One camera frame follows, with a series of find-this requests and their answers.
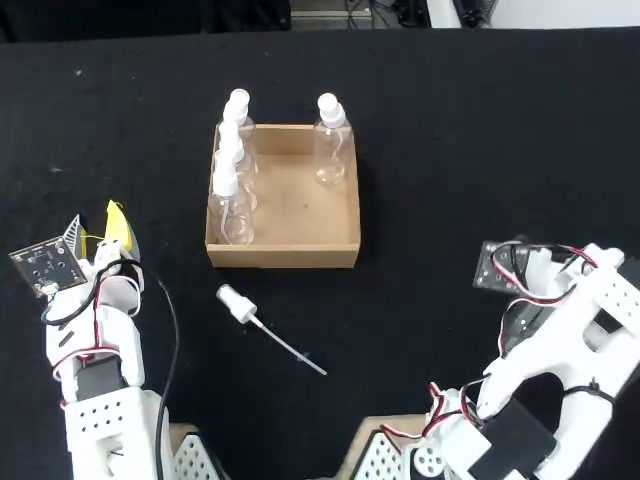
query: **clear plastic bottle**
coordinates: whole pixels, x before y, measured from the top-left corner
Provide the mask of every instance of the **clear plastic bottle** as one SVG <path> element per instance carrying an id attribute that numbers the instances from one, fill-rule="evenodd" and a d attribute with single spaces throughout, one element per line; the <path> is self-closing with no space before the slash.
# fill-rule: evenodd
<path id="1" fill-rule="evenodd" d="M 235 122 L 225 120 L 219 125 L 218 131 L 220 132 L 218 147 L 231 155 L 238 174 L 238 181 L 247 192 L 247 195 L 249 195 L 251 209 L 255 210 L 258 206 L 258 199 L 255 194 L 256 170 L 253 158 L 244 149 L 244 142 L 240 138 L 238 125 Z"/>
<path id="2" fill-rule="evenodd" d="M 215 165 L 209 211 L 216 224 L 218 243 L 252 243 L 254 230 L 251 205 L 238 182 L 233 153 L 218 150 L 215 153 Z"/>
<path id="3" fill-rule="evenodd" d="M 249 102 L 251 96 L 243 88 L 236 88 L 229 95 L 229 101 L 224 106 L 223 121 L 235 122 L 238 125 L 240 138 L 244 144 L 245 154 L 251 157 L 252 166 L 258 171 L 258 156 L 255 145 L 256 124 L 249 117 Z"/>
<path id="4" fill-rule="evenodd" d="M 315 176 L 323 185 L 336 185 L 344 179 L 351 162 L 353 131 L 342 105 L 332 93 L 320 95 L 318 109 L 320 119 L 313 132 Z"/>

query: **spray nozzle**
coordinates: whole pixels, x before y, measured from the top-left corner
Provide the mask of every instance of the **spray nozzle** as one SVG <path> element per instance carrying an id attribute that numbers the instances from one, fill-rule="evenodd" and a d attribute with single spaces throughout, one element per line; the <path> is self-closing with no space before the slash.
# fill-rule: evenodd
<path id="1" fill-rule="evenodd" d="M 249 113 L 249 101 L 251 96 L 243 88 L 236 88 L 229 95 L 229 101 L 224 106 L 222 118 L 225 121 L 234 122 L 236 125 L 243 125 Z"/>
<path id="2" fill-rule="evenodd" d="M 341 127 L 347 120 L 344 109 L 333 93 L 323 93 L 318 98 L 320 118 L 329 128 Z"/>

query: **white bottle cap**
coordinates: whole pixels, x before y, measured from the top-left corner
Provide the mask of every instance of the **white bottle cap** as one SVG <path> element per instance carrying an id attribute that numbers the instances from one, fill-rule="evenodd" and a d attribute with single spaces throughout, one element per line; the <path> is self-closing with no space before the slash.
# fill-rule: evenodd
<path id="1" fill-rule="evenodd" d="M 238 174 L 229 152 L 218 150 L 214 154 L 216 168 L 213 171 L 213 193 L 220 197 L 232 197 L 238 192 Z"/>
<path id="2" fill-rule="evenodd" d="M 347 120 L 344 109 L 333 93 L 323 93 L 318 98 L 320 118 L 329 128 L 341 127 Z"/>
<path id="3" fill-rule="evenodd" d="M 218 127 L 220 132 L 220 150 L 231 155 L 233 161 L 238 163 L 244 158 L 244 145 L 238 131 L 238 124 L 228 120 L 223 121 Z"/>
<path id="4" fill-rule="evenodd" d="M 238 126 L 243 125 L 249 114 L 249 100 L 251 100 L 249 92 L 236 88 L 231 92 L 229 101 L 224 106 L 223 120 L 235 122 Z"/>

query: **cable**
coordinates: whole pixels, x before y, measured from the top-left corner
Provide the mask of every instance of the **cable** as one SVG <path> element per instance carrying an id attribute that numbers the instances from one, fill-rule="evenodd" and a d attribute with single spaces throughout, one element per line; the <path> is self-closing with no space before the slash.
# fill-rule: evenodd
<path id="1" fill-rule="evenodd" d="M 353 18 L 353 12 L 356 11 L 356 9 L 360 6 L 362 2 L 363 0 L 358 0 L 356 4 L 353 6 L 353 8 L 349 8 L 347 1 L 345 1 L 345 8 L 347 10 L 347 24 L 348 25 L 350 24 L 354 28 L 354 30 L 359 30 L 359 28 L 358 28 L 358 24 Z"/>
<path id="2" fill-rule="evenodd" d="M 375 23 L 374 23 L 374 18 L 376 16 L 376 14 L 378 15 L 378 18 L 380 18 L 380 20 L 382 20 L 382 23 L 384 23 L 385 27 L 387 27 L 387 29 L 391 28 L 391 25 L 389 25 L 389 22 L 387 22 L 387 19 L 384 18 L 384 16 L 382 16 L 380 14 L 380 12 L 378 11 L 378 5 L 381 5 L 383 7 L 385 7 L 386 5 L 382 5 L 379 2 L 376 2 L 375 0 L 370 0 L 369 2 L 370 4 L 370 9 L 371 9 L 371 21 L 372 21 L 372 28 L 375 28 Z"/>
<path id="3" fill-rule="evenodd" d="M 169 305 L 169 310 L 171 312 L 171 319 L 173 320 L 173 329 L 174 329 L 174 340 L 175 346 L 173 349 L 173 355 L 171 358 L 171 364 L 169 366 L 169 372 L 167 374 L 167 380 L 164 384 L 164 390 L 162 392 L 162 397 L 160 398 L 160 406 L 158 408 L 158 418 L 156 421 L 156 436 L 155 436 L 155 454 L 156 454 L 156 474 L 158 480 L 164 480 L 164 471 L 162 470 L 162 423 L 164 421 L 164 409 L 167 403 L 167 396 L 169 395 L 169 390 L 171 389 L 171 384 L 173 382 L 173 377 L 175 375 L 176 366 L 178 364 L 178 355 L 180 353 L 180 326 L 178 324 L 178 316 L 176 314 L 176 309 L 173 306 L 173 301 L 171 300 L 171 295 L 169 295 L 169 290 L 164 285 L 160 277 L 153 272 L 152 270 L 145 269 L 142 267 L 140 262 L 135 260 L 131 261 L 132 265 L 137 265 L 143 271 L 148 273 L 151 278 L 158 284 L 162 293 L 164 293 L 165 298 L 167 299 L 167 304 Z"/>
<path id="4" fill-rule="evenodd" d="M 462 412 L 462 415 L 464 415 L 464 418 L 466 418 L 467 420 L 469 420 L 471 423 L 474 423 L 474 424 L 478 424 L 482 420 L 478 418 L 474 412 L 471 412 L 469 410 L 469 402 L 467 401 L 467 395 L 466 395 L 467 389 L 472 385 L 478 385 L 484 382 L 486 378 L 487 378 L 487 375 L 477 380 L 472 380 L 471 382 L 465 383 L 460 389 L 460 411 Z"/>
<path id="5" fill-rule="evenodd" d="M 60 378 L 60 375 L 58 373 L 58 371 L 60 370 L 60 367 L 62 366 L 62 364 L 64 362 L 66 362 L 67 360 L 71 359 L 71 358 L 75 358 L 75 357 L 81 357 L 81 356 L 90 356 L 90 355 L 96 355 L 99 353 L 110 353 L 113 355 L 120 355 L 120 351 L 116 348 L 110 348 L 110 347 L 100 347 L 100 348 L 83 348 L 80 350 L 75 350 L 71 353 L 69 353 L 68 355 L 66 355 L 65 357 L 62 358 L 62 360 L 59 360 L 54 366 L 53 366 L 53 379 L 57 382 L 62 381 L 62 379 Z"/>
<path id="6" fill-rule="evenodd" d="M 513 273 L 516 275 L 516 278 L 520 280 L 520 283 L 522 283 L 522 285 L 524 285 L 525 288 L 529 288 L 529 286 L 527 285 L 527 277 L 526 277 L 527 265 L 525 264 L 524 269 L 520 270 L 520 265 L 518 265 L 518 257 L 516 253 L 517 253 L 516 246 L 511 245 L 511 248 L 509 249 L 511 268 L 513 269 Z"/>
<path id="7" fill-rule="evenodd" d="M 47 319 L 47 314 L 49 313 L 49 310 L 51 308 L 51 303 L 49 303 L 49 305 L 47 305 L 47 308 L 45 308 L 45 310 L 40 315 L 40 320 L 42 321 L 42 323 L 44 323 L 45 325 L 52 326 L 52 327 L 59 327 L 61 325 L 68 324 L 71 320 L 73 320 L 74 318 L 78 317 L 82 312 L 84 312 L 91 305 L 91 302 L 93 302 L 93 299 L 95 298 L 96 294 L 98 293 L 98 288 L 100 287 L 100 280 L 102 279 L 102 276 L 105 273 L 107 273 L 111 268 L 113 268 L 113 267 L 115 267 L 117 265 L 134 265 L 134 266 L 137 266 L 139 268 L 142 267 L 140 265 L 140 262 L 138 262 L 137 260 L 132 260 L 132 259 L 129 259 L 129 258 L 120 258 L 118 260 L 114 260 L 113 262 L 107 264 L 107 266 L 104 267 L 102 270 L 99 270 L 96 273 L 96 276 L 93 279 L 93 286 L 91 287 L 91 290 L 89 291 L 89 294 L 87 295 L 87 298 L 85 298 L 82 301 L 82 304 L 80 304 L 80 306 L 76 310 L 74 310 L 72 313 L 70 313 L 66 317 L 56 318 L 55 320 L 49 320 L 49 319 Z"/>
<path id="8" fill-rule="evenodd" d="M 506 247 L 510 247 L 512 245 L 525 245 L 530 249 L 531 248 L 547 248 L 547 249 L 558 249 L 558 248 L 560 248 L 560 249 L 563 249 L 563 250 L 567 250 L 567 251 L 573 253 L 574 255 L 578 255 L 579 257 L 583 258 L 584 261 L 588 262 L 593 267 L 597 267 L 596 262 L 588 254 L 586 254 L 583 250 L 581 250 L 579 248 L 571 247 L 569 245 L 545 244 L 545 243 L 523 244 L 519 240 L 510 240 L 508 242 L 503 242 L 500 245 L 498 245 L 496 247 L 496 249 L 491 253 L 491 257 L 490 257 L 494 268 L 500 274 L 502 274 L 507 280 L 509 280 L 511 283 L 513 283 L 526 297 L 529 297 L 530 299 L 535 300 L 535 301 L 537 301 L 539 303 L 542 303 L 542 304 L 545 304 L 545 305 L 552 305 L 554 303 L 558 303 L 559 301 L 563 300 L 567 295 L 569 295 L 573 291 L 573 289 L 575 288 L 575 285 L 572 286 L 571 288 L 569 288 L 566 292 L 564 292 L 559 297 L 546 297 L 546 296 L 537 295 L 537 294 L 533 293 L 531 290 L 529 290 L 525 285 L 523 285 L 520 282 L 520 280 L 516 277 L 516 275 L 513 272 L 507 270 L 505 268 L 505 266 L 502 265 L 502 263 L 500 263 L 498 261 L 498 259 L 496 258 L 496 255 L 500 250 L 502 250 L 503 248 L 506 248 Z"/>
<path id="9" fill-rule="evenodd" d="M 423 437 L 428 437 L 431 433 L 433 433 L 434 429 L 441 425 L 442 422 L 444 422 L 445 420 L 453 417 L 454 415 L 461 415 L 462 412 L 460 410 L 453 410 L 451 412 L 447 412 L 447 413 L 443 413 L 442 415 L 439 415 L 438 417 L 436 417 L 434 420 L 432 420 L 429 425 L 427 425 L 425 427 L 425 429 L 422 432 L 422 436 Z"/>

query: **perforated bracket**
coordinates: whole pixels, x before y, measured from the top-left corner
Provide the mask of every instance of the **perforated bracket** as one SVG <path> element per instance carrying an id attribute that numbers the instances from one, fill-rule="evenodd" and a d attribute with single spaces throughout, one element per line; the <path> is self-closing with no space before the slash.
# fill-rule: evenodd
<path id="1" fill-rule="evenodd" d="M 387 436 L 373 432 L 352 480 L 402 480 L 402 458 Z"/>
<path id="2" fill-rule="evenodd" d="M 185 437 L 173 457 L 174 473 L 177 480 L 220 480 L 222 472 L 216 469 L 209 458 L 207 449 L 196 434 Z"/>
<path id="3" fill-rule="evenodd" d="M 640 336 L 640 291 L 612 268 L 596 268 L 588 277 L 594 301 L 635 337 Z"/>

